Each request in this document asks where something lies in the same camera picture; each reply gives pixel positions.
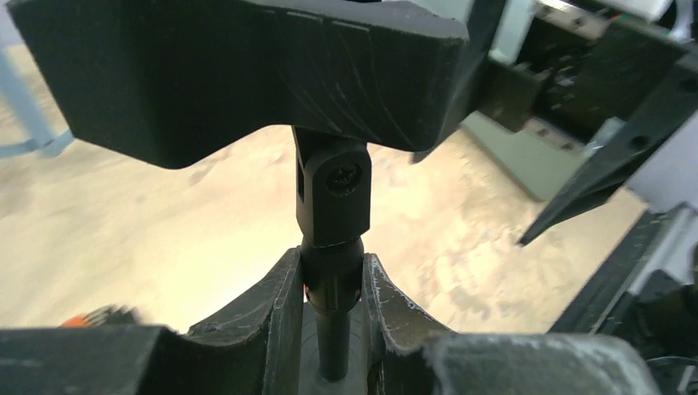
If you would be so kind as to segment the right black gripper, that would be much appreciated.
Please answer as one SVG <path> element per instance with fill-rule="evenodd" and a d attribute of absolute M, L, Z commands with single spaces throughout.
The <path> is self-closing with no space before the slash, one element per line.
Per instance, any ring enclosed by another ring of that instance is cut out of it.
<path fill-rule="evenodd" d="M 630 16 L 604 21 L 593 38 L 536 17 L 513 65 L 490 62 L 479 111 L 512 132 L 539 118 L 586 142 L 607 119 L 629 119 L 518 244 L 602 206 L 697 111 L 697 54 L 686 52 L 664 28 Z"/>

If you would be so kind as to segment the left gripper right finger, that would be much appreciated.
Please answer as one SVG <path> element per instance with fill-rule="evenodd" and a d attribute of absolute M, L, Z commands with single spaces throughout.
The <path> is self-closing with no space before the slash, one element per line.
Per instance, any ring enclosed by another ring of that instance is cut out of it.
<path fill-rule="evenodd" d="M 364 256 L 364 390 L 368 394 L 658 394 L 623 340 L 574 333 L 458 333 Z"/>

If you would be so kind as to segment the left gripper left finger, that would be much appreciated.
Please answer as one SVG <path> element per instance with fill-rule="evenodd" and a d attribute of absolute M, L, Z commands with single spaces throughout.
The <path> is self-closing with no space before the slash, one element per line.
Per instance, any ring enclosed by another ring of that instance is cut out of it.
<path fill-rule="evenodd" d="M 165 326 L 1 333 L 4 394 L 295 394 L 303 297 L 300 255 L 187 334 Z"/>

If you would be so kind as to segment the black round-base mic stand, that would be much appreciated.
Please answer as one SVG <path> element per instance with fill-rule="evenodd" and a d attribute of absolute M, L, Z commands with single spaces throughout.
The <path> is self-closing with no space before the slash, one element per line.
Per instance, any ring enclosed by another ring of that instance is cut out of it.
<path fill-rule="evenodd" d="M 428 151 L 467 116 L 502 1 L 10 1 L 73 135 L 165 169 L 289 125 L 303 303 L 346 373 L 370 226 L 368 143 Z"/>

